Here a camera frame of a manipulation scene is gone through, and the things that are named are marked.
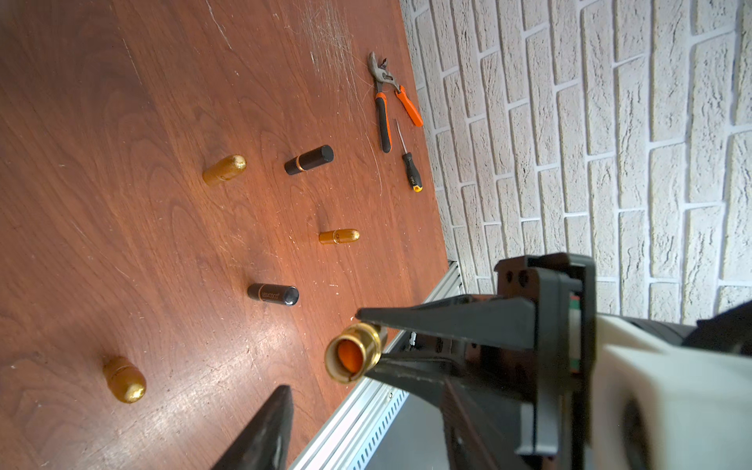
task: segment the pliers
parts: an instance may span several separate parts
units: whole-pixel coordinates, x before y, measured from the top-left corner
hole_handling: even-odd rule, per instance
[[[423,118],[420,116],[418,109],[413,105],[413,102],[408,98],[408,94],[405,92],[405,87],[398,84],[394,76],[387,72],[387,60],[381,64],[376,62],[376,53],[371,52],[368,55],[368,69],[371,71],[371,75],[374,76],[374,83],[376,84],[376,109],[378,110],[378,125],[379,133],[381,134],[381,149],[384,153],[389,153],[392,150],[392,132],[389,129],[389,116],[387,115],[387,96],[384,94],[383,83],[388,83],[395,88],[395,94],[402,105],[405,106],[405,110],[413,120],[413,123],[421,127],[423,126]]]

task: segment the screwdriver handle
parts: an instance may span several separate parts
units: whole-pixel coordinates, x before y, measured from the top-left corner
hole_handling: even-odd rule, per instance
[[[413,105],[413,102],[408,98],[408,94],[405,92],[405,87],[400,85],[399,89],[395,90],[394,93],[396,93],[397,98],[402,102],[402,105],[405,106],[405,110],[408,112],[410,119],[413,120],[413,124],[418,127],[423,127],[423,118],[420,116],[418,108],[416,108],[415,105]]]
[[[387,115],[387,96],[384,92],[376,93],[376,109],[378,109],[378,131],[381,135],[381,149],[384,153],[392,150],[392,131],[389,129]]]
[[[405,162],[405,170],[408,173],[408,181],[413,187],[413,191],[419,193],[423,190],[423,182],[420,180],[420,172],[413,162],[413,154],[407,152],[402,156],[402,160]]]

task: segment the orange pliers handle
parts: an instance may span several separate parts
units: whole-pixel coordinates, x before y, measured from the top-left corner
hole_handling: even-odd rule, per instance
[[[381,136],[381,149],[384,153],[389,153],[392,150],[392,130],[389,129],[387,96],[382,91],[376,93],[376,109],[378,110],[378,131]]]
[[[413,120],[413,124],[418,127],[423,127],[423,118],[420,116],[418,108],[416,108],[415,105],[413,105],[413,102],[408,98],[408,94],[405,92],[405,87],[400,85],[399,89],[395,90],[394,93],[397,95],[397,98],[399,98],[399,101],[402,102],[402,105],[405,106],[405,110],[408,112],[410,119]]]

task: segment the pliers jaw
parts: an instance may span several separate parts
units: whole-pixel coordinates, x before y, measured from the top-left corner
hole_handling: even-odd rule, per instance
[[[392,76],[387,71],[386,59],[384,59],[384,61],[381,64],[379,64],[378,62],[376,62],[376,53],[371,52],[368,55],[368,69],[371,71],[371,75],[373,75],[374,77],[374,81],[376,82],[376,88],[378,89],[378,91],[381,91],[382,83],[388,83],[394,86],[394,88],[399,91],[399,84],[394,79],[394,76]]]

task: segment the wooden table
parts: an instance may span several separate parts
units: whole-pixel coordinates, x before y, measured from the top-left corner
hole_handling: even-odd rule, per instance
[[[447,267],[423,130],[391,90],[425,190],[379,148],[368,52],[417,100],[399,3],[3,2],[0,44],[2,467],[207,468],[278,384],[297,455],[348,391],[329,340]],[[333,163],[284,172],[322,144]],[[204,184],[233,153],[245,173]],[[337,228],[362,237],[318,243]],[[254,281],[300,302],[252,301]],[[141,401],[105,386],[113,355]]]

